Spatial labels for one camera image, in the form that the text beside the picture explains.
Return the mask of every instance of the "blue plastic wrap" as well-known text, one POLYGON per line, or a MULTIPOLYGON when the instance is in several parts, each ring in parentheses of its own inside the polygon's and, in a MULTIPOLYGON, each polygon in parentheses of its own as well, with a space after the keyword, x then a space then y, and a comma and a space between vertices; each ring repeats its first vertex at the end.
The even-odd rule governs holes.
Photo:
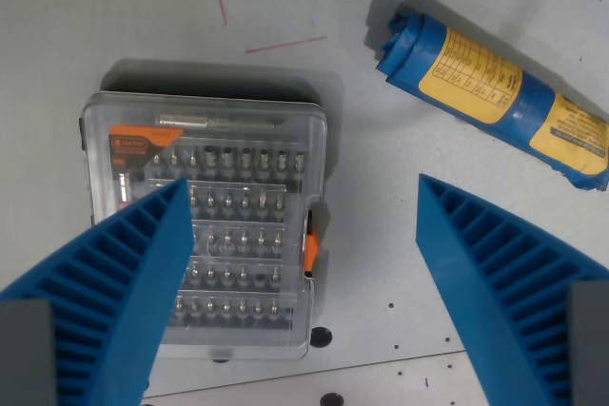
POLYGON ((393 36, 383 47, 385 55, 377 67, 387 75, 388 83, 550 164, 575 187, 606 188, 608 136, 603 120, 430 16, 400 14, 389 28, 393 36), (479 72, 479 78, 473 78, 474 71, 479 72), (501 81, 507 75, 509 86, 501 81), (490 86, 481 81, 484 79, 490 86), (424 87, 433 85, 442 87, 425 93, 424 87), (464 85, 471 85, 469 94, 464 85), (503 95, 495 90, 500 85, 510 87, 512 93, 503 95), (443 97, 430 96, 430 92, 440 92, 443 97), (474 100, 472 92, 480 95, 474 100), (497 120, 489 121, 493 114, 478 115, 489 109, 499 113, 497 120))

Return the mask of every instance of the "white table surface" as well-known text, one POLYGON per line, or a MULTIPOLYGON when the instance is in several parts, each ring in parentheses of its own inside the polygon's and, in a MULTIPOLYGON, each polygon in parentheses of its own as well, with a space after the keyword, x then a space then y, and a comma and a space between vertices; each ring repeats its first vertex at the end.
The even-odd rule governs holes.
MULTIPOLYGON (((89 95, 125 72, 305 88, 330 129, 314 323, 333 342, 289 363, 158 359, 147 395, 462 350, 414 240, 421 172, 609 264, 606 193, 577 190, 384 81, 363 43, 366 22, 384 22, 399 1, 224 0, 225 26, 218 0, 0 0, 0 288, 88 228, 77 120, 89 95)), ((609 110, 609 0, 413 1, 483 42, 506 42, 507 57, 585 106, 594 101, 596 112, 609 110)))

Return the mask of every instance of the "screwdriver bit set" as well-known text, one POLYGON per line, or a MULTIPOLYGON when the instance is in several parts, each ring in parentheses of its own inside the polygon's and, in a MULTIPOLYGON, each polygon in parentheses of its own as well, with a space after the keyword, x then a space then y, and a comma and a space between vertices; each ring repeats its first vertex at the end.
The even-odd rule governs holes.
POLYGON ((302 357, 313 299, 305 234, 322 195, 323 111, 102 92, 81 130, 95 222, 187 179, 194 251, 159 357, 302 357))

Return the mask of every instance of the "black hole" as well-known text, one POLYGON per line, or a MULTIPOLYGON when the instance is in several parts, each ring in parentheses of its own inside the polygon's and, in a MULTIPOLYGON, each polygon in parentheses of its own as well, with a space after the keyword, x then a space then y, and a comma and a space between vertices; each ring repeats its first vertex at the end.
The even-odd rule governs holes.
POLYGON ((330 332, 327 328, 315 327, 313 330, 311 330, 311 346, 325 347, 330 342, 332 342, 332 332, 330 332))
POLYGON ((344 398, 339 394, 325 394, 320 399, 320 406, 343 406, 344 398))

